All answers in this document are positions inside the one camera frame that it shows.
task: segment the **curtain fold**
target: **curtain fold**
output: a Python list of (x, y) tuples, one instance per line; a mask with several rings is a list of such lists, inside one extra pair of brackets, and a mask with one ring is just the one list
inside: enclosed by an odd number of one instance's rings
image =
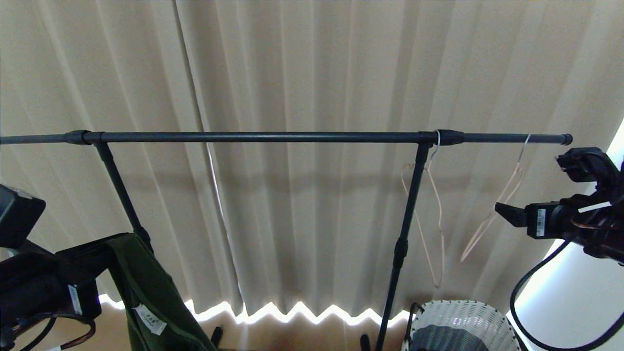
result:
[[(602, 2), (0, 3), (2, 135), (93, 131), (573, 134), (606, 148), (624, 111), (624, 4)], [(549, 246), (495, 220), (459, 256), (521, 145), (433, 160), (446, 272), (432, 284), (416, 224), (395, 310), (412, 300), (507, 308)], [(156, 257), (198, 312), (222, 301), (381, 313), (415, 145), (111, 144)], [(580, 188), (527, 146), (512, 205)], [(130, 229), (91, 147), (2, 146), (5, 184), (43, 198), (50, 250)], [(405, 174), (406, 182), (410, 175)], [(416, 206), (434, 271), (437, 204)], [(100, 292), (118, 296), (110, 278)]]

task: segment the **white label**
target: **white label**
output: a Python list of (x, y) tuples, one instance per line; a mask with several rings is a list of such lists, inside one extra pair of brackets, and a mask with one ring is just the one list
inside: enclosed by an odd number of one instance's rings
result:
[(167, 323), (161, 321), (156, 317), (144, 304), (140, 304), (138, 307), (134, 307), (133, 310), (137, 311), (139, 318), (143, 321), (143, 324), (154, 334), (160, 335)]
[(537, 228), (536, 235), (538, 237), (544, 236), (544, 227), (546, 226), (546, 209), (537, 210)]
[(82, 307), (80, 306), (80, 299), (78, 299), (78, 290), (75, 287), (68, 285), (69, 296), (72, 298), (72, 305), (74, 305), (74, 312), (82, 315)]

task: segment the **vertical pole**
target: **vertical pole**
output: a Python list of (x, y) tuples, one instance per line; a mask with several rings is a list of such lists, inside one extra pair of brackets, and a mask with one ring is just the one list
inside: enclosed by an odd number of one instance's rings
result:
[(106, 171), (109, 173), (110, 179), (115, 187), (115, 191), (117, 192), (117, 196), (124, 207), (125, 214), (128, 216), (132, 230), (141, 238), (150, 251), (154, 252), (152, 245), (150, 244), (150, 236), (139, 222), (139, 217), (137, 216), (136, 211), (134, 211), (134, 206), (132, 205), (128, 191), (124, 186), (124, 182), (121, 179), (121, 175), (119, 174), (119, 170), (117, 169), (117, 165), (115, 164), (113, 154), (110, 151), (108, 144), (105, 142), (96, 142), (93, 145), (97, 149), (97, 153), (100, 154), (100, 158), (102, 159), (102, 162), (104, 162), (104, 166), (106, 166)]
[(388, 287), (388, 298), (386, 299), (384, 315), (381, 319), (381, 325), (379, 326), (379, 336), (377, 337), (377, 346), (375, 347), (376, 351), (381, 351), (384, 345), (384, 339), (386, 338), (388, 320), (390, 319), (390, 313), (392, 311), (392, 302), (394, 301), (396, 286), (399, 282), (399, 274), (401, 273), (403, 260), (407, 255), (407, 235), (409, 233), (409, 227), (412, 224), (414, 207), (416, 206), (416, 198), (418, 197), (418, 189), (421, 185), (422, 172), (424, 171), (425, 163), (427, 162), (427, 154), (429, 153), (430, 147), (431, 144), (418, 144), (418, 150), (416, 151), (416, 162), (414, 164), (412, 181), (409, 185), (409, 193), (407, 195), (405, 214), (403, 215), (401, 234), (399, 235), (399, 239), (394, 246), (394, 259), (392, 260), (392, 274), (390, 276), (390, 286)]

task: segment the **white wall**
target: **white wall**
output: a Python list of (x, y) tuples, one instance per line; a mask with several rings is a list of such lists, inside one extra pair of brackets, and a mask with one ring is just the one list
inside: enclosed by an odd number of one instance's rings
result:
[[(618, 167), (622, 164), (622, 126), (607, 154)], [(524, 327), (538, 340), (555, 347), (584, 345), (604, 333), (624, 311), (624, 267), (585, 255), (580, 246), (570, 244), (529, 281), (517, 301), (517, 311)], [(624, 350), (624, 329), (597, 350)]]

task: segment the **horizontal bar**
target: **horizontal bar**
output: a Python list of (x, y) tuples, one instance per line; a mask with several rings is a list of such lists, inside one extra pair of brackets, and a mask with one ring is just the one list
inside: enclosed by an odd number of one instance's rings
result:
[[(441, 145), (463, 142), (517, 143), (528, 134), (463, 133), (440, 130)], [(437, 132), (89, 132), (40, 136), (0, 137), (0, 144), (47, 144), (68, 142), (357, 142), (357, 143), (438, 143)], [(570, 134), (531, 134), (529, 143), (563, 144)]]

